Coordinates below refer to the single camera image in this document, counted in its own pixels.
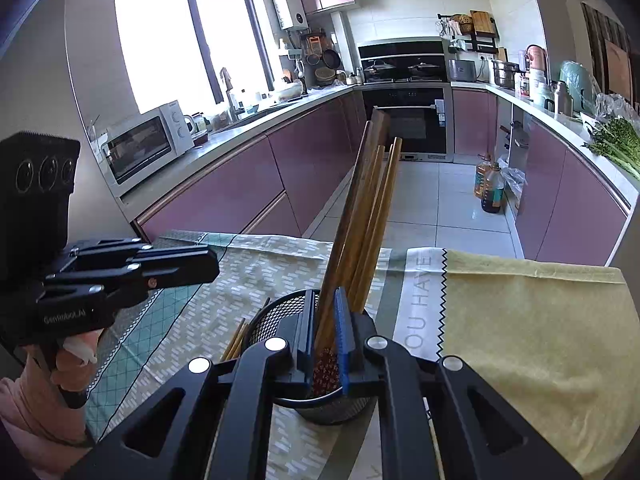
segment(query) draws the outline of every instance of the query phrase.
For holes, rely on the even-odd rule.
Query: tile floor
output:
[[[438,162],[401,162],[382,246],[442,247],[515,258],[503,213],[482,210],[473,194],[476,167]],[[310,236],[333,241],[347,187]]]

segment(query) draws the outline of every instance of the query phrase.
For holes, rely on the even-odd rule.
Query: white microwave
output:
[[[98,160],[111,192],[121,197],[192,147],[180,105],[172,101],[107,128]]]

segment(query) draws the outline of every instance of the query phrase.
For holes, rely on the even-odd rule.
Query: kitchen counter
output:
[[[295,117],[307,110],[321,105],[331,99],[351,92],[353,86],[331,87],[322,90],[311,90],[310,94],[289,107],[267,115],[264,118],[237,128],[220,133],[209,134],[209,140],[201,146],[191,148],[173,162],[167,164],[153,176],[124,194],[116,202],[120,206],[127,221],[135,220],[157,200],[169,193],[178,184],[191,175],[231,152],[240,144],[247,142],[270,128]]]
[[[589,149],[583,147],[584,143],[589,139],[589,133],[581,122],[571,120],[565,115],[549,112],[533,104],[533,101],[517,96],[514,91],[498,88],[491,84],[453,81],[451,86],[452,88],[487,90],[535,117],[553,130],[566,144],[570,145],[572,150],[587,160],[594,171],[597,171],[602,177],[608,180],[620,193],[620,196],[630,205],[630,209],[633,210],[638,200],[640,182],[622,170],[622,168],[613,164],[609,159],[594,155]]]

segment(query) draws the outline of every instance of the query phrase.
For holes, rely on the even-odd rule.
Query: blue gripper pad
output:
[[[343,287],[335,289],[334,294],[335,340],[337,348],[338,370],[343,393],[349,395],[349,373],[356,354],[356,342],[353,323],[349,311],[349,302]]]

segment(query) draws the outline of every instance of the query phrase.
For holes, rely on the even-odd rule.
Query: zigzag edge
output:
[[[439,350],[436,352],[436,355],[439,358],[442,357],[442,352],[444,350],[442,347],[442,345],[444,345],[444,322],[445,322],[445,318],[447,317],[446,316],[447,308],[445,307],[446,296],[447,296],[447,250],[446,249],[442,250],[442,288],[440,289],[440,292],[441,292],[440,299],[442,301],[440,302],[440,319],[438,320]]]

